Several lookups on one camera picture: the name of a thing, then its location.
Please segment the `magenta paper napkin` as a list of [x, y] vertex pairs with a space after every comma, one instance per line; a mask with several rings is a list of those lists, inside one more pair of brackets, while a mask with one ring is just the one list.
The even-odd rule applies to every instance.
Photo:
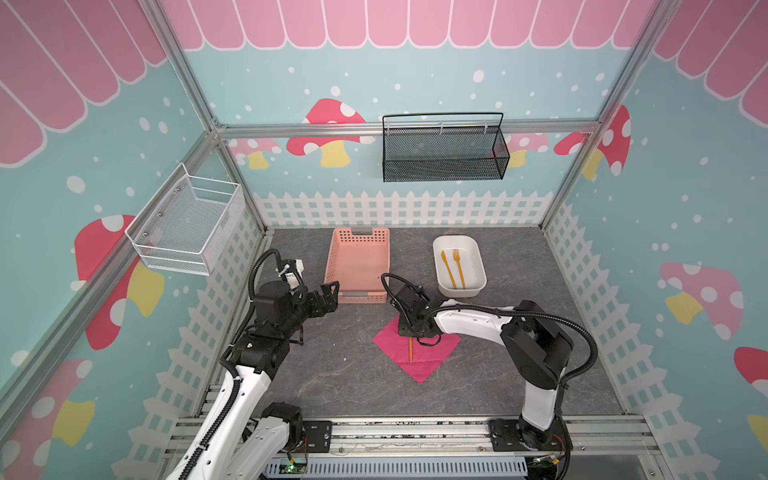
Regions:
[[461, 338], [455, 334], [444, 335], [441, 341], [432, 347], [421, 345], [413, 340], [414, 360], [413, 363], [409, 363], [408, 338], [398, 334], [398, 317], [396, 317], [374, 336], [373, 342], [408, 376], [421, 384], [448, 359], [461, 343]]

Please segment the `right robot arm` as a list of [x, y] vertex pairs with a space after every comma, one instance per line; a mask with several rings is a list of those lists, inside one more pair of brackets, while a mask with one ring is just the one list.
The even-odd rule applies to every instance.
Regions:
[[401, 335], [411, 343], [435, 348], [443, 337], [458, 334], [504, 346], [525, 381], [516, 423], [519, 441], [531, 451], [543, 449], [553, 439], [564, 451], [572, 447], [555, 426], [564, 424], [562, 403], [569, 382], [588, 372], [598, 359], [597, 342], [585, 327], [529, 300], [514, 307], [489, 307], [432, 299], [422, 287], [392, 273], [382, 274], [381, 283], [404, 323]]

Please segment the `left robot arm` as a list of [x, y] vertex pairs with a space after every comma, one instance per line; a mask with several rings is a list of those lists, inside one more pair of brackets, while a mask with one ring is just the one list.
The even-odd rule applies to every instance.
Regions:
[[339, 306], [338, 282], [310, 290], [296, 259], [269, 249], [247, 278], [248, 308], [219, 363], [225, 376], [202, 426], [171, 479], [260, 479], [273, 458], [305, 439], [300, 408], [272, 403], [247, 426], [292, 345], [303, 342], [303, 325]]

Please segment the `pink perforated plastic basket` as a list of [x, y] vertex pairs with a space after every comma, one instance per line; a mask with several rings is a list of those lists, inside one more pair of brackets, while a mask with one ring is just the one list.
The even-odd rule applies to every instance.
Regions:
[[337, 228], [333, 231], [325, 283], [339, 283], [341, 304], [385, 303], [381, 275], [390, 269], [388, 228]]

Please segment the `white oval plastic tub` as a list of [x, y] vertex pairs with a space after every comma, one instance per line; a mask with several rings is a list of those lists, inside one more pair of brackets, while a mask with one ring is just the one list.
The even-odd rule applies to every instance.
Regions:
[[466, 235], [443, 235], [432, 244], [439, 292], [448, 298], [476, 297], [487, 284], [487, 276], [475, 239]]

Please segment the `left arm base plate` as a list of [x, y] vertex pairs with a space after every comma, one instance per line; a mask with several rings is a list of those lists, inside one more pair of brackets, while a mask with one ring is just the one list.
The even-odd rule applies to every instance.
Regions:
[[289, 450], [302, 453], [329, 453], [333, 423], [328, 420], [303, 421], [299, 436]]

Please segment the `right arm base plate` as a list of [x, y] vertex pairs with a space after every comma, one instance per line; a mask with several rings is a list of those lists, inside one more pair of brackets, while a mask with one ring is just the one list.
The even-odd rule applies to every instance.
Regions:
[[494, 452], [564, 452], [573, 448], [565, 423], [556, 416], [541, 432], [520, 419], [496, 418], [488, 421]]

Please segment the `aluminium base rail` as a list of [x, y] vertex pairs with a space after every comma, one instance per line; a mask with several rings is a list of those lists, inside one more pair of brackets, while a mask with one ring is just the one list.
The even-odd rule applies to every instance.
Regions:
[[494, 452], [486, 417], [336, 417], [329, 453], [276, 455], [269, 479], [550, 478], [590, 460], [654, 476], [662, 450], [636, 415], [565, 418], [573, 448]]

